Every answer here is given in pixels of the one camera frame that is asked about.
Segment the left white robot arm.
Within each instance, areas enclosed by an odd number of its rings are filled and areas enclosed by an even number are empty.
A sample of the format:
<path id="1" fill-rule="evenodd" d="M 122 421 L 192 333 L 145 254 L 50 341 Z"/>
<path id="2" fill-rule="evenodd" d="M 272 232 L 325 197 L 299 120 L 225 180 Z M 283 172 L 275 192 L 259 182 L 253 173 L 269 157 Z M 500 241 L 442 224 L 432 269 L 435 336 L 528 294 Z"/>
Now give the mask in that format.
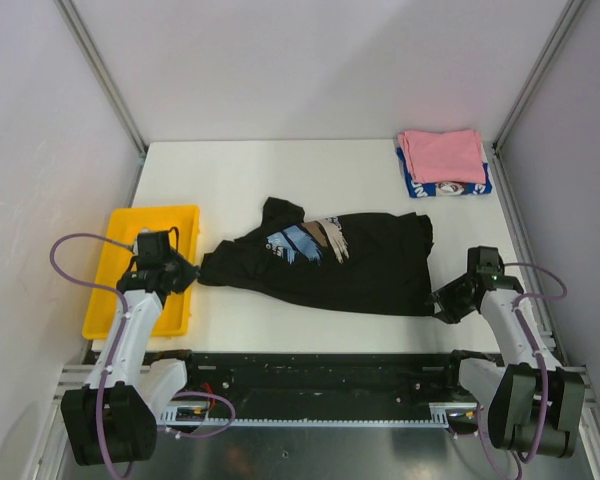
<path id="1" fill-rule="evenodd" d="M 68 390 L 61 413 L 81 466 L 145 461 L 157 442 L 156 417 L 173 395 L 194 397 L 200 374 L 180 360 L 160 360 L 141 374 L 146 349 L 166 300 L 194 282 L 197 268 L 172 251 L 161 260 L 132 258 L 117 283 L 122 293 L 101 356 L 78 389 Z"/>

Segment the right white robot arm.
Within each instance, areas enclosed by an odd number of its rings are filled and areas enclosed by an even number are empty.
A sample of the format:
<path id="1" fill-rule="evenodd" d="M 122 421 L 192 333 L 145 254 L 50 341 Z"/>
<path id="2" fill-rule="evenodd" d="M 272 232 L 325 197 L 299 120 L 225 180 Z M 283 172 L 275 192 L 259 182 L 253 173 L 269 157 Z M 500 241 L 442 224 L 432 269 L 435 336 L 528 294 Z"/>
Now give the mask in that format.
<path id="1" fill-rule="evenodd" d="M 441 376 L 453 401 L 472 395 L 486 410 L 493 447 L 529 461 L 537 455 L 569 458 L 578 436 L 585 385 L 546 347 L 524 317 L 519 280 L 504 274 L 466 273 L 432 293 L 435 317 L 459 322 L 476 311 L 491 328 L 504 365 L 477 353 L 458 353 L 457 367 Z"/>

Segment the black printed t-shirt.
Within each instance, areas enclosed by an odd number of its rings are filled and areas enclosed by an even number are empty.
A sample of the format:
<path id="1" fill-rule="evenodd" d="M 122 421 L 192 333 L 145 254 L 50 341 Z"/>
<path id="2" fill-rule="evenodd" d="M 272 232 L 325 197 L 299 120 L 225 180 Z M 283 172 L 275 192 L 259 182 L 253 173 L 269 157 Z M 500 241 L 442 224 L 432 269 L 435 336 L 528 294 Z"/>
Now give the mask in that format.
<path id="1" fill-rule="evenodd" d="M 270 197 L 256 229 L 204 255 L 198 281 L 311 308 L 429 317 L 432 247 L 426 215 L 368 212 L 307 220 L 302 207 Z"/>

